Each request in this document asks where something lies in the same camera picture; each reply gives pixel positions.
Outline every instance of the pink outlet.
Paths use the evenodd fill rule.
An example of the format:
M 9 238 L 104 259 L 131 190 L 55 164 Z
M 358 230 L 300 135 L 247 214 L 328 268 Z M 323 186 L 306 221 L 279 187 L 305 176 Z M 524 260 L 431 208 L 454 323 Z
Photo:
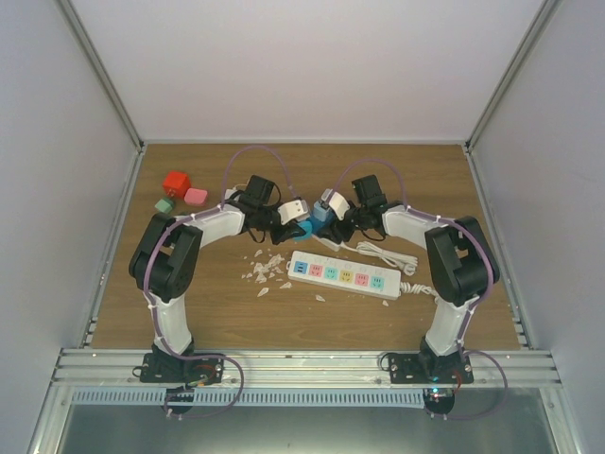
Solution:
M 355 283 L 358 286 L 367 287 L 368 286 L 368 282 L 370 282 L 370 276 L 368 274 L 358 273 L 358 274 L 355 275 Z
M 321 272 L 323 271 L 322 265 L 311 265 L 311 269 L 309 270 L 309 274 L 315 277 L 321 277 Z

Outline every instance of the white power strip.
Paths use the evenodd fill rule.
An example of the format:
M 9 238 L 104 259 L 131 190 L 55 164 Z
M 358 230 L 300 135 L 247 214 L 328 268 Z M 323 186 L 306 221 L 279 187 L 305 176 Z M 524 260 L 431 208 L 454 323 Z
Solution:
M 287 276 L 318 286 L 363 293 L 387 300 L 401 294 L 401 272 L 363 263 L 295 251 Z

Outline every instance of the green cube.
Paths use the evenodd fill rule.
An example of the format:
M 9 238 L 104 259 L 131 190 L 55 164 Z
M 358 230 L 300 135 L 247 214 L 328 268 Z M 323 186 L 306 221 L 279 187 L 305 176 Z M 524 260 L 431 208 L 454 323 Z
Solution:
M 174 201 L 168 197 L 164 197 L 155 204 L 155 209 L 161 211 L 162 213 L 168 214 L 174 209 L 175 206 L 176 204 Z

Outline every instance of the white wall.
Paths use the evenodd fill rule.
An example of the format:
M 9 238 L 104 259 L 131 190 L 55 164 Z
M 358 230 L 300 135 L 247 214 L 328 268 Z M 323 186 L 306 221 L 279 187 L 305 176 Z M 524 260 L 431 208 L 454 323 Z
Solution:
M 541 0 L 75 0 L 146 140 L 470 135 Z
M 0 451 L 76 346 L 134 147 L 54 2 L 0 14 Z
M 563 1 L 475 156 L 537 346 L 605 445 L 605 3 Z

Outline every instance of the wooden table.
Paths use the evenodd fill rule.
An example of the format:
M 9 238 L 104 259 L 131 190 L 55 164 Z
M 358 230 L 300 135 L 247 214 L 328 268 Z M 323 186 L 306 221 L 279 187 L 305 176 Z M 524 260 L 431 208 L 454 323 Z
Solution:
M 93 339 L 96 348 L 149 348 L 153 329 L 147 304 L 128 264 L 154 204 L 163 196 L 162 181 L 169 170 L 189 174 L 194 187 L 208 189 L 208 207 L 219 200 L 225 167 L 238 145 L 154 145 L 149 146 L 132 196 L 126 224 L 113 261 L 98 325 Z M 406 180 L 410 204 L 429 213 L 448 217 L 472 215 L 483 219 L 475 186 L 460 147 L 399 145 L 280 145 L 296 190 L 312 204 L 326 187 L 332 187 L 344 168 L 361 158 L 377 157 L 390 161 Z M 289 193 L 277 161 L 260 150 L 248 151 L 235 162 L 229 186 L 245 183 L 252 173 L 280 185 L 285 199 Z M 350 181 L 375 173 L 389 200 L 401 198 L 396 178 L 377 164 L 354 169 L 340 191 L 354 199 Z M 191 208 L 182 202 L 174 211 Z M 350 245 L 363 240 L 356 234 Z M 417 255 L 418 272 L 411 283 L 431 285 L 425 252 L 398 238 L 380 243 L 386 249 Z M 263 253 L 257 258 L 257 250 Z M 248 235 L 226 238 L 200 251 L 191 287 L 186 293 L 189 328 L 196 346 L 220 348 L 288 349 L 417 349 L 421 336 L 435 313 L 433 299 L 427 295 L 403 295 L 383 305 L 382 299 L 361 296 L 331 288 L 293 282 L 290 289 L 279 289 L 277 275 L 259 285 L 242 275 L 252 271 L 251 263 L 267 263 L 269 254 L 288 258 L 294 250 L 333 255 L 382 266 L 376 258 L 341 251 L 332 253 L 313 239 L 288 241 L 273 246 L 270 241 L 255 244 Z M 257 297 L 262 287 L 269 292 Z M 320 295 L 325 302 L 316 300 Z M 498 284 L 492 297 L 475 314 L 467 335 L 467 345 L 482 349 L 519 348 L 505 291 Z

